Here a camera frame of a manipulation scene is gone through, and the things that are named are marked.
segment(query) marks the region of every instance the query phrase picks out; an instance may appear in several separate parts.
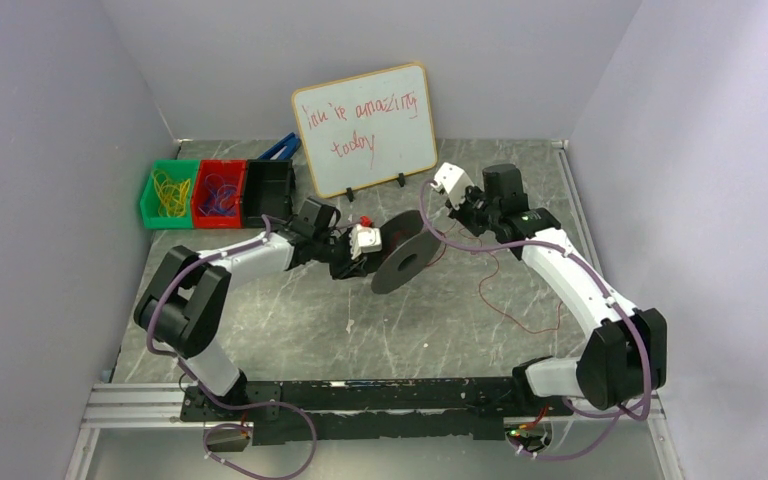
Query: rubber band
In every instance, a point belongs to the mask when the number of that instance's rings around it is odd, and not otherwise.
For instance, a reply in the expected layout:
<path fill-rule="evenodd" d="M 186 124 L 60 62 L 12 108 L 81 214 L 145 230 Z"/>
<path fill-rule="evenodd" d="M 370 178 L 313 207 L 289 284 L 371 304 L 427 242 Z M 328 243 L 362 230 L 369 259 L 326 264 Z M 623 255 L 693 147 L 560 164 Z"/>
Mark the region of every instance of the rubber band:
<path fill-rule="evenodd" d="M 233 178 L 225 178 L 216 173 L 211 173 L 204 178 L 204 188 L 208 191 L 207 198 L 199 211 L 206 217 L 233 217 L 236 215 L 235 207 L 239 198 L 237 185 Z"/>
<path fill-rule="evenodd" d="M 160 205 L 157 214 L 161 217 L 184 217 L 187 215 L 187 195 L 190 193 L 191 180 L 176 182 L 164 170 L 152 173 L 154 191 Z"/>

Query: green bin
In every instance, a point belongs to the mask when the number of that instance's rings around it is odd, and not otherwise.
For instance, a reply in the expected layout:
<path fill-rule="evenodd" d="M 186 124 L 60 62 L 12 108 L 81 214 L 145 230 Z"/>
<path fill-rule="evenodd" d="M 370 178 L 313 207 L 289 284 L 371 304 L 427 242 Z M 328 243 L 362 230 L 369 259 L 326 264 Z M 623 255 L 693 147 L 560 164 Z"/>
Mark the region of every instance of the green bin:
<path fill-rule="evenodd" d="M 143 195 L 140 197 L 140 213 L 143 216 L 143 225 L 146 228 L 155 230 L 165 230 L 173 228 L 193 228 L 193 216 L 190 211 L 190 199 L 193 196 L 193 190 L 196 187 L 198 169 L 200 160 L 157 160 L 151 168 L 151 174 L 146 180 Z M 184 200 L 186 213 L 183 217 L 167 217 L 162 215 L 160 208 L 160 199 L 154 188 L 154 175 L 158 170 L 162 170 L 169 175 L 172 182 L 183 182 L 190 180 L 190 189 L 187 192 L 187 198 Z"/>

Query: whiteboard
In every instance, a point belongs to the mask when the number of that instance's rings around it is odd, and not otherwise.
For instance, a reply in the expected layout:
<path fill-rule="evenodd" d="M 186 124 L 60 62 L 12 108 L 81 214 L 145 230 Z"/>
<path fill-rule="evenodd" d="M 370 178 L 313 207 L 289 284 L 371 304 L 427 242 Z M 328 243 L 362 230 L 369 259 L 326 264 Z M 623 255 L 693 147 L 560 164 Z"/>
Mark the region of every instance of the whiteboard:
<path fill-rule="evenodd" d="M 292 102 L 320 197 L 437 163 L 428 84 L 418 63 L 302 88 Z"/>

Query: whiteboard stand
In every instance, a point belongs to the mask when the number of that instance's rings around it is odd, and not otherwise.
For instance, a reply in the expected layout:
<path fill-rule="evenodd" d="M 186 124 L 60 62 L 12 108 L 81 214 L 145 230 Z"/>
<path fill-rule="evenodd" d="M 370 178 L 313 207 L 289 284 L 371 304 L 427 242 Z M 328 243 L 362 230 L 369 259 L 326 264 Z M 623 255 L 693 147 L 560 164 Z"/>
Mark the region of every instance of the whiteboard stand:
<path fill-rule="evenodd" d="M 399 184 L 400 188 L 404 188 L 405 183 L 407 183 L 407 181 L 405 180 L 405 174 L 402 172 L 399 172 L 399 176 L 396 177 L 395 180 L 396 180 L 396 183 Z M 346 198 L 349 199 L 349 202 L 355 201 L 355 191 L 352 190 L 352 187 L 346 187 Z"/>

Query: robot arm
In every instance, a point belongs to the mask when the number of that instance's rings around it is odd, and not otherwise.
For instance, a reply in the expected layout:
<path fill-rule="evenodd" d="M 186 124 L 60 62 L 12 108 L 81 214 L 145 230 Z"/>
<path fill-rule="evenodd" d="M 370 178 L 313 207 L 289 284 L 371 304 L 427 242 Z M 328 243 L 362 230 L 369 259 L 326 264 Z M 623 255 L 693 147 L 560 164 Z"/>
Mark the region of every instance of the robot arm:
<path fill-rule="evenodd" d="M 449 163 L 440 167 L 434 176 L 435 190 L 448 196 L 449 216 L 476 236 L 490 230 L 500 243 L 531 240 L 529 245 L 511 248 L 511 253 L 546 280 L 588 338 L 581 357 L 535 359 L 514 368 L 514 379 L 535 396 L 585 398 L 602 410 L 640 395 L 640 352 L 618 307 L 643 337 L 652 388 L 663 386 L 666 321 L 661 314 L 655 309 L 642 311 L 620 295 L 586 265 L 551 213 L 529 208 L 522 176 L 514 165 L 486 168 L 483 177 L 484 190 L 475 186 L 462 169 Z M 558 245 L 563 252 L 540 244 Z M 608 299 L 602 288 L 608 292 Z"/>
<path fill-rule="evenodd" d="M 374 273 L 383 255 L 379 229 L 364 221 L 340 232 L 331 225 L 339 216 L 333 206 L 309 198 L 297 215 L 271 235 L 264 232 L 219 250 L 171 249 L 137 304 L 134 320 L 148 331 L 159 306 L 154 338 L 171 347 L 222 402 L 248 403 L 246 376 L 216 338 L 225 297 L 239 285 L 311 260 L 327 263 L 333 279 Z M 164 291 L 179 273 L 197 262 L 204 263 L 175 285 L 172 295 L 160 305 Z"/>

